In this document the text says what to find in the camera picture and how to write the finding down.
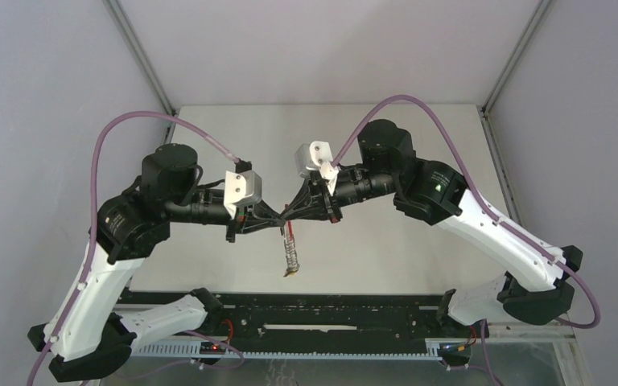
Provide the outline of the red-handled metal key holder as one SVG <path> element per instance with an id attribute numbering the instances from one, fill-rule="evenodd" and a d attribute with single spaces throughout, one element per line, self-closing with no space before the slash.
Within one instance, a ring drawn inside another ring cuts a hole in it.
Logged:
<path id="1" fill-rule="evenodd" d="M 287 221 L 281 228 L 282 243 L 286 259 L 286 270 L 298 270 L 300 268 L 298 253 L 296 250 L 295 235 L 292 224 Z"/>

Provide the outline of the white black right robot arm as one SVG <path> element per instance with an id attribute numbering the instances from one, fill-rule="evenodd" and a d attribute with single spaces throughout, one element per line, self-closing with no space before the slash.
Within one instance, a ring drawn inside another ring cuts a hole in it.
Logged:
<path id="1" fill-rule="evenodd" d="M 410 133 L 392 121 L 367 123 L 356 142 L 361 161 L 351 166 L 334 165 L 326 142 L 296 150 L 303 185 L 282 212 L 284 220 L 337 223 L 344 207 L 391 195 L 405 216 L 454 233 L 488 254 L 505 272 L 443 295 L 435 323 L 447 336 L 484 319 L 543 326 L 570 310 L 575 296 L 570 279 L 583 259 L 579 248 L 549 246 L 494 211 L 453 167 L 418 158 Z"/>

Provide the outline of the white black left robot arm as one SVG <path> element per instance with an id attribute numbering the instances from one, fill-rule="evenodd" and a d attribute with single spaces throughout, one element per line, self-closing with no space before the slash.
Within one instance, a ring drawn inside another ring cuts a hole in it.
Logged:
<path id="1" fill-rule="evenodd" d="M 224 307 L 205 288 L 135 314 L 114 311 L 127 282 L 169 238 L 173 223 L 220 225 L 227 241 L 282 226 L 281 216 L 262 200 L 261 180 L 249 163 L 214 183 L 201 184 L 202 174 L 190 146 L 160 146 L 142 160 L 132 185 L 100 207 L 97 237 L 65 304 L 27 335 L 37 351 L 52 354 L 49 370 L 56 381 L 104 378 L 140 347 L 185 331 L 212 335 L 220 329 Z"/>

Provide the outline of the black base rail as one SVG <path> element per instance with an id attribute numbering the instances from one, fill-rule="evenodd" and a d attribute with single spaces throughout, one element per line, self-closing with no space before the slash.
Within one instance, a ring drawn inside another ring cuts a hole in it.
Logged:
<path id="1" fill-rule="evenodd" d="M 440 295 L 216 293 L 224 309 L 198 332 L 250 354 L 431 353 L 433 339 L 474 343 L 484 332 L 442 316 Z"/>

